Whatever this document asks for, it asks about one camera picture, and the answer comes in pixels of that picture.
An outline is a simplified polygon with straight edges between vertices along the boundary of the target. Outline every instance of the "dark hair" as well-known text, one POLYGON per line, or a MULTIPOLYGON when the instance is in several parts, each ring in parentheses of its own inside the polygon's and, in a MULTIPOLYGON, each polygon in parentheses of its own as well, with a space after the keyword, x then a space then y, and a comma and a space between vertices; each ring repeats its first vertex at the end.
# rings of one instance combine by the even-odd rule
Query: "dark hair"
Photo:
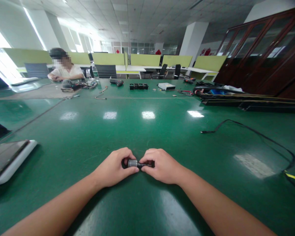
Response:
POLYGON ((52 59, 61 60, 64 57, 68 58, 68 54, 62 48, 53 48, 49 51, 49 55, 52 59))

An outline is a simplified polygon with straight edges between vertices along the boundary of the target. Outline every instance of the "green desk partition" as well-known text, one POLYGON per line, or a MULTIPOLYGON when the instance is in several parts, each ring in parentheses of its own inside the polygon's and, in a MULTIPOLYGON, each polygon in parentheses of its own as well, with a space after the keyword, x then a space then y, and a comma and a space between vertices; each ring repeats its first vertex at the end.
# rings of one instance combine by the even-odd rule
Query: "green desk partition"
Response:
POLYGON ((91 65, 87 52, 69 52, 73 64, 91 65))
POLYGON ((195 68, 219 71, 227 56, 198 56, 195 68))
POLYGON ((125 57, 125 65, 126 65, 126 69, 128 67, 128 53, 124 52, 124 57, 125 57))
POLYGON ((167 64, 168 66, 175 66, 180 64, 182 67, 189 67, 192 56, 163 56, 163 65, 167 64))
POLYGON ((92 53, 94 63, 96 65, 125 65, 125 56, 115 53, 92 53))
POLYGON ((160 55, 131 54, 132 66, 160 66, 160 55))
POLYGON ((4 51, 17 67, 24 67, 24 63, 52 64, 51 57, 47 51, 11 48, 4 48, 4 51))

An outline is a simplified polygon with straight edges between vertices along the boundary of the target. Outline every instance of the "person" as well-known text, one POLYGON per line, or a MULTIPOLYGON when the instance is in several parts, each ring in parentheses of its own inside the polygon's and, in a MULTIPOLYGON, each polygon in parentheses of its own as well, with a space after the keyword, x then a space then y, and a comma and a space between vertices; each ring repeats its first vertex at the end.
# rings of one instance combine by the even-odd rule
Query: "person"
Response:
POLYGON ((53 48, 49 55, 57 60, 61 66, 48 74, 48 78, 55 82, 61 82, 65 79, 75 80, 84 78, 82 69, 71 62, 70 57, 62 48, 53 48))
MULTIPOLYGON (((101 189, 111 187, 137 167, 122 168, 136 159, 127 147, 113 151, 94 172, 18 222, 3 235, 63 235, 87 202, 101 189)), ((215 235, 275 235, 267 226, 163 149, 149 149, 140 163, 154 161, 142 171, 166 184, 176 184, 189 197, 215 235)))

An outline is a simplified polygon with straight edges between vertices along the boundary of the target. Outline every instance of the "white t-shirt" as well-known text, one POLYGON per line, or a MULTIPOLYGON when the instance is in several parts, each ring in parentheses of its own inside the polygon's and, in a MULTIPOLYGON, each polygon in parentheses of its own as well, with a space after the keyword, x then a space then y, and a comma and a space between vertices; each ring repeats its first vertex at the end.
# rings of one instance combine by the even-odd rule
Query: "white t-shirt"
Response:
POLYGON ((70 77, 73 75, 82 74, 84 77, 84 73, 82 69, 79 66, 73 65, 70 72, 67 71, 65 67, 59 67, 57 69, 54 69, 51 74, 55 76, 62 76, 62 77, 70 77))

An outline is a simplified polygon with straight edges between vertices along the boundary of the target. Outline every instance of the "screwdriver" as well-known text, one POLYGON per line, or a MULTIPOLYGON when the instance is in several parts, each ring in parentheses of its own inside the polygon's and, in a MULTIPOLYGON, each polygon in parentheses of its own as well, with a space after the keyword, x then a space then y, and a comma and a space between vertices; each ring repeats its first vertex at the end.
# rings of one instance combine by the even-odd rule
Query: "screwdriver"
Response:
POLYGON ((123 80, 113 80, 111 79, 109 82, 111 82, 112 84, 116 84, 117 87, 120 87, 124 84, 123 80))
POLYGON ((196 80, 196 78, 190 78, 190 79, 187 79, 185 78, 184 81, 189 83, 189 84, 193 84, 193 82, 196 80))

